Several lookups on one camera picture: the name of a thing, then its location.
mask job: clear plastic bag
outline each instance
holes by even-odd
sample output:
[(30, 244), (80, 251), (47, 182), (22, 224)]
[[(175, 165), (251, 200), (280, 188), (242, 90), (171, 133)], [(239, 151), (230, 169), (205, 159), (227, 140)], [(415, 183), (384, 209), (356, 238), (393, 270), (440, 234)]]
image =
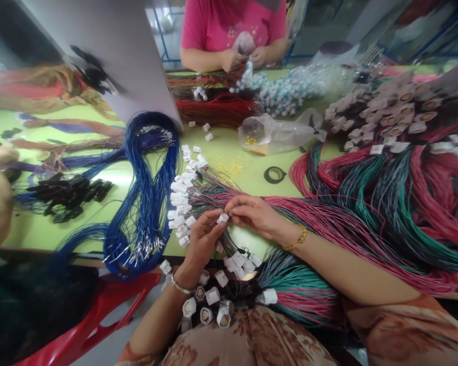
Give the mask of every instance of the clear plastic bag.
[[(267, 113), (249, 117), (238, 128), (239, 143), (243, 149), (263, 155), (297, 149), (317, 136), (309, 126), (312, 113), (308, 111), (295, 122), (276, 120)], [(322, 117), (314, 112), (313, 117), (317, 116), (322, 122)]]

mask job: blue metal frame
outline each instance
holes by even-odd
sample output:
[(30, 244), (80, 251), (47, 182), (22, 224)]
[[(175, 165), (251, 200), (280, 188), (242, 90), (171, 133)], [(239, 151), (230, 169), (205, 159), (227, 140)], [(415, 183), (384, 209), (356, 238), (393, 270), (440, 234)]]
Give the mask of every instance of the blue metal frame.
[(153, 10), (154, 10), (154, 17), (156, 19), (156, 24), (158, 26), (159, 36), (161, 37), (161, 43), (163, 44), (163, 49), (164, 49), (164, 52), (161, 55), (161, 62), (163, 62), (163, 63), (165, 63), (165, 62), (181, 62), (180, 59), (169, 58), (168, 49), (166, 48), (166, 43), (164, 42), (163, 31), (161, 30), (161, 25), (160, 25), (159, 19), (158, 19), (158, 13), (156, 11), (156, 8), (153, 8)]

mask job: white connector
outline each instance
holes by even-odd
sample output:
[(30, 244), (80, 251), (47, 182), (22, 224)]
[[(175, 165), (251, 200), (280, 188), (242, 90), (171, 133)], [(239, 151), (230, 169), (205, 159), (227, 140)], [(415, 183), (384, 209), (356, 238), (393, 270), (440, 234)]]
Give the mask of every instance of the white connector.
[(251, 262), (249, 259), (246, 259), (246, 261), (243, 264), (243, 271), (245, 274), (250, 274), (253, 273), (256, 267), (254, 266), (253, 262)]
[(190, 243), (190, 238), (188, 237), (188, 235), (182, 236), (180, 240), (178, 241), (178, 244), (180, 244), (182, 248), (185, 248), (189, 243)]
[(217, 223), (220, 224), (221, 222), (227, 222), (229, 220), (229, 216), (223, 212), (220, 214), (219, 218), (217, 219)]
[(373, 145), (370, 150), (370, 155), (381, 155), (383, 150), (383, 145)]
[(445, 154), (453, 150), (454, 145), (451, 142), (436, 142), (431, 144), (431, 153)]
[(234, 261), (234, 263), (236, 264), (237, 267), (242, 267), (244, 262), (246, 261), (246, 258), (241, 253), (239, 253), (238, 251), (236, 251), (232, 255), (231, 258), (232, 258), (232, 260)]
[(171, 272), (171, 266), (166, 259), (159, 265), (159, 269), (163, 271), (165, 276)]
[(190, 216), (189, 218), (187, 218), (187, 220), (185, 221), (185, 225), (188, 226), (188, 228), (191, 228), (193, 224), (195, 224), (197, 222), (197, 219), (193, 216)]
[(203, 325), (209, 324), (213, 318), (214, 317), (212, 315), (212, 310), (210, 310), (209, 308), (202, 308), (200, 310), (200, 322)]
[(189, 298), (183, 304), (183, 316), (190, 318), (197, 311), (197, 302), (194, 297)]
[(253, 262), (256, 268), (258, 268), (259, 266), (263, 264), (263, 261), (256, 254), (250, 254), (249, 260)]
[(202, 286), (197, 286), (195, 289), (195, 300), (197, 302), (204, 301), (205, 299), (205, 290)]
[(202, 271), (202, 274), (200, 275), (200, 279), (198, 280), (198, 283), (200, 283), (202, 286), (207, 285), (207, 282), (209, 281), (209, 277), (210, 277), (209, 271), (204, 269)]
[(392, 147), (390, 148), (390, 152), (394, 154), (401, 153), (404, 151), (407, 146), (409, 146), (411, 143), (410, 142), (394, 142), (392, 144)]
[(229, 282), (222, 269), (215, 274), (215, 279), (219, 283), (220, 287), (225, 287)]
[(217, 290), (217, 287), (214, 286), (209, 291), (206, 291), (205, 299), (207, 300), (207, 304), (209, 306), (218, 302), (220, 300), (220, 295), (219, 295), (219, 290)]

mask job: red chair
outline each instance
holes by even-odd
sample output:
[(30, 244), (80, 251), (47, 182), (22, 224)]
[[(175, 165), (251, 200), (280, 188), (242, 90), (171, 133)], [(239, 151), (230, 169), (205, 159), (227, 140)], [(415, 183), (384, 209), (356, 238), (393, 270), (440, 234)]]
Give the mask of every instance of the red chair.
[[(160, 278), (159, 274), (147, 273), (132, 282), (125, 283), (119, 282), (114, 276), (100, 277), (97, 296), (83, 321), (33, 355), (16, 363), (16, 366), (70, 365), (107, 336), (128, 325), (147, 294), (159, 283)], [(136, 295), (136, 300), (120, 321), (107, 327), (100, 325), (110, 312)]]

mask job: patterned clothing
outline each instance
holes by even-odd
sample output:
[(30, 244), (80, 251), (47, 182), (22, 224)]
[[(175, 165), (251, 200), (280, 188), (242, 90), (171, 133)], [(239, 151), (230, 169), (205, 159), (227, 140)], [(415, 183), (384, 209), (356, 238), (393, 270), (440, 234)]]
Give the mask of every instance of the patterned clothing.
[[(458, 322), (432, 297), (381, 307), (345, 309), (375, 365), (458, 365)], [(166, 354), (135, 355), (129, 344), (116, 366), (336, 365), (304, 328), (257, 306), (236, 313), (228, 329), (215, 320), (177, 338)]]

